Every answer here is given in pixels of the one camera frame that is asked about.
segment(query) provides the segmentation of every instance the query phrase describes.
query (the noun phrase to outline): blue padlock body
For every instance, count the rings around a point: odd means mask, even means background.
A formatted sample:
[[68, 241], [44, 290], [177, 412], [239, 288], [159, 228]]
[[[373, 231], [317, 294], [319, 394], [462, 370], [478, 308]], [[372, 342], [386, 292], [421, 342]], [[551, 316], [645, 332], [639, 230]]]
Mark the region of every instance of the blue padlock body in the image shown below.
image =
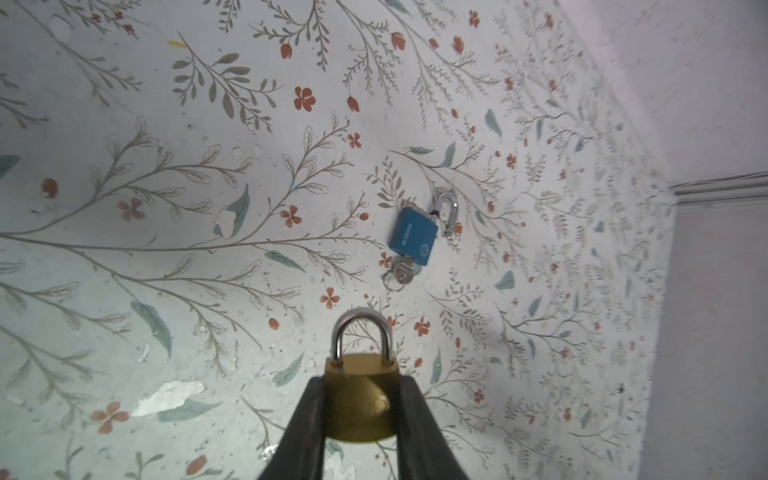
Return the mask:
[[404, 208], [389, 248], [395, 253], [413, 258], [413, 263], [425, 266], [437, 237], [437, 225], [412, 208]]

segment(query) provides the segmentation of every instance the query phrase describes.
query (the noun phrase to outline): white wall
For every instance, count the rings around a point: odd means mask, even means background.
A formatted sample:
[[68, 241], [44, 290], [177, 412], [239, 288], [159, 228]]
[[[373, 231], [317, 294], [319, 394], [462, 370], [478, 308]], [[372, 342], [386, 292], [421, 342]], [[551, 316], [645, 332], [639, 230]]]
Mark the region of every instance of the white wall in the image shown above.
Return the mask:
[[768, 170], [768, 2], [561, 3], [672, 184]]
[[768, 478], [768, 204], [679, 213], [641, 480]]

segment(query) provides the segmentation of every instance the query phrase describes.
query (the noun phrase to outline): padlock body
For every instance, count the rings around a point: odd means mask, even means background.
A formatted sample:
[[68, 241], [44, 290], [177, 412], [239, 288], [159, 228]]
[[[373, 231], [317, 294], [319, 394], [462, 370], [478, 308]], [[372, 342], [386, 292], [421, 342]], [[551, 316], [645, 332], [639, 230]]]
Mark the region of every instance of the padlock body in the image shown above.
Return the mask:
[[389, 248], [399, 255], [413, 258], [414, 263], [425, 266], [436, 237], [437, 225], [417, 210], [404, 208], [397, 219]]
[[375, 442], [396, 433], [395, 402], [400, 370], [382, 365], [378, 353], [344, 355], [341, 366], [326, 360], [326, 436], [343, 442]]

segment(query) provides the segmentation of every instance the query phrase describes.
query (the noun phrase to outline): teal leaf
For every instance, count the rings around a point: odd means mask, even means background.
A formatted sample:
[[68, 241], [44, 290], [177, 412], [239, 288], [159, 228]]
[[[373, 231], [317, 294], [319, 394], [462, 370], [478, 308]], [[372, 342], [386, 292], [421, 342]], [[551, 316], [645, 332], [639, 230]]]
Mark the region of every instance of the teal leaf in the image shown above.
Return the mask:
[[0, 178], [3, 178], [21, 159], [18, 155], [0, 155]]
[[402, 13], [408, 13], [408, 15], [411, 15], [408, 10], [406, 10], [406, 7], [402, 6], [402, 3], [400, 3], [400, 0], [386, 0], [386, 4], [395, 10], [398, 10]]
[[536, 310], [538, 310], [538, 306], [541, 303], [541, 297], [538, 297], [536, 300], [531, 302], [531, 305], [528, 306], [528, 315], [533, 318], [533, 315], [536, 314]]
[[432, 378], [429, 379], [430, 385], [435, 385], [440, 380], [440, 374], [442, 374], [442, 360], [440, 359], [440, 349], [438, 349], [435, 362], [432, 364]]
[[326, 439], [326, 452], [330, 452], [331, 455], [338, 452], [342, 462], [344, 461], [344, 450], [342, 450], [341, 445], [331, 439]]
[[147, 305], [137, 300], [131, 302], [131, 308], [147, 322], [149, 329], [152, 331], [152, 336], [165, 347], [168, 351], [168, 356], [170, 356], [170, 330], [163, 319], [160, 318], [157, 310], [152, 305]]
[[502, 130], [498, 127], [498, 122], [496, 122], [496, 116], [493, 115], [493, 110], [490, 108], [488, 109], [488, 112], [485, 114], [485, 124], [488, 125], [491, 130], [496, 132], [496, 134], [501, 137]]
[[589, 423], [589, 419], [592, 418], [592, 409], [587, 410], [585, 414], [581, 416], [581, 427], [584, 428]]
[[509, 271], [504, 274], [501, 280], [494, 285], [497, 290], [508, 290], [515, 288], [515, 275]]
[[[249, 204], [250, 195], [248, 195], [248, 184], [246, 184], [245, 191], [242, 195], [240, 195], [240, 198], [235, 200], [230, 204], [229, 207], [225, 209], [235, 214], [235, 218], [232, 223], [232, 234], [230, 234], [227, 238], [234, 237], [237, 235], [237, 232], [240, 231], [240, 228], [243, 226], [243, 222], [245, 221], [245, 216], [248, 213]], [[214, 227], [214, 233], [216, 235], [222, 236], [222, 230], [218, 224]]]
[[270, 260], [274, 260], [278, 263], [282, 263], [285, 266], [290, 266], [291, 268], [295, 268], [297, 270], [301, 270], [302, 272], [306, 273], [306, 270], [304, 270], [298, 263], [294, 262], [293, 260], [286, 257], [285, 255], [278, 252], [277, 250], [270, 250], [269, 252], [266, 252], [264, 256]]
[[453, 156], [456, 153], [456, 142], [453, 142], [445, 149], [445, 160], [440, 164], [441, 167], [450, 167], [453, 162]]
[[408, 147], [408, 152], [412, 154], [417, 155], [427, 155], [430, 152], [435, 151], [434, 149], [424, 148], [424, 147]]
[[195, 402], [192, 399], [184, 400], [184, 404], [175, 409], [166, 410], [165, 412], [159, 412], [157, 414], [158, 422], [183, 422], [184, 420], [191, 420], [195, 417], [203, 415], [205, 412], [215, 409], [221, 405], [218, 403], [201, 403]]
[[287, 368], [280, 370], [275, 374], [274, 377], [272, 377], [272, 381], [275, 382], [275, 386], [285, 386], [288, 384], [288, 382], [293, 380], [293, 377], [295, 377], [299, 372], [299, 368], [301, 367], [301, 359], [303, 357], [304, 352], [297, 356], [296, 359], [293, 360]]

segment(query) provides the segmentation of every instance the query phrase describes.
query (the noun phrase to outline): orange flower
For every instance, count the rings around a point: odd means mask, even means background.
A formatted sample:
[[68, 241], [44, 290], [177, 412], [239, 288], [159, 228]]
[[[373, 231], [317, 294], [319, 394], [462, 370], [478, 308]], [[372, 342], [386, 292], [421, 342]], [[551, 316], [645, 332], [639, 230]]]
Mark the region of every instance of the orange flower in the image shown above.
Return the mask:
[[392, 47], [400, 50], [406, 49], [406, 38], [402, 36], [402, 33], [396, 31], [392, 34]]
[[352, 136], [352, 134], [349, 134], [349, 135], [346, 136], [346, 139], [349, 140], [349, 146], [350, 147], [352, 147], [352, 148], [354, 148], [354, 147], [358, 147], [358, 148], [362, 147], [360, 142], [358, 142], [358, 140], [360, 139], [360, 134], [355, 133], [354, 137]]
[[350, 96], [346, 99], [346, 104], [349, 105], [351, 111], [360, 111], [360, 106], [357, 104], [357, 100]]
[[387, 270], [389, 270], [389, 264], [392, 263], [392, 257], [386, 256], [386, 252], [382, 252], [382, 259], [379, 260], [379, 266], [383, 266]]
[[328, 310], [333, 308], [334, 303], [338, 303], [340, 300], [340, 297], [338, 295], [333, 295], [333, 288], [328, 287], [328, 290], [326, 290], [328, 295], [323, 295], [320, 297], [320, 302], [326, 304], [326, 308]]
[[52, 178], [44, 178], [40, 182], [40, 190], [46, 198], [56, 198], [58, 194], [58, 183]]
[[312, 106], [315, 104], [315, 98], [312, 96], [311, 88], [296, 87], [296, 98], [293, 99], [293, 106], [297, 110], [301, 110], [304, 107], [306, 111], [312, 111]]
[[107, 405], [107, 411], [96, 410], [91, 414], [91, 420], [94, 422], [103, 422], [98, 429], [99, 433], [110, 433], [112, 431], [112, 420], [115, 422], [127, 422], [128, 412], [119, 412], [120, 402], [112, 402]]
[[477, 28], [480, 25], [480, 16], [474, 10], [469, 11], [469, 26]]
[[456, 50], [456, 53], [458, 53], [459, 55], [462, 54], [462, 52], [464, 51], [464, 41], [462, 40], [461, 37], [455, 36], [453, 38], [453, 49]]
[[205, 455], [200, 455], [192, 462], [190, 462], [189, 465], [187, 465], [187, 475], [194, 475], [198, 473], [203, 469], [206, 463], [208, 463], [208, 459], [205, 458]]
[[299, 211], [299, 208], [296, 205], [291, 205], [288, 210], [290, 210], [290, 212], [286, 212], [285, 210], [280, 212], [280, 216], [286, 219], [286, 227], [291, 228], [294, 223], [296, 225], [301, 223], [301, 217], [296, 216], [296, 212]]
[[424, 321], [425, 317], [422, 317], [420, 322], [416, 322], [413, 329], [419, 332], [419, 336], [427, 335], [429, 333], [430, 323]]
[[141, 220], [142, 218], [146, 217], [144, 215], [144, 212], [140, 212], [138, 208], [141, 206], [141, 200], [137, 199], [136, 197], [131, 198], [131, 204], [128, 205], [128, 202], [125, 200], [120, 200], [118, 202], [118, 209], [122, 210], [123, 213], [120, 214], [121, 217], [123, 217], [123, 220], [129, 221], [131, 218], [135, 218], [136, 220]]

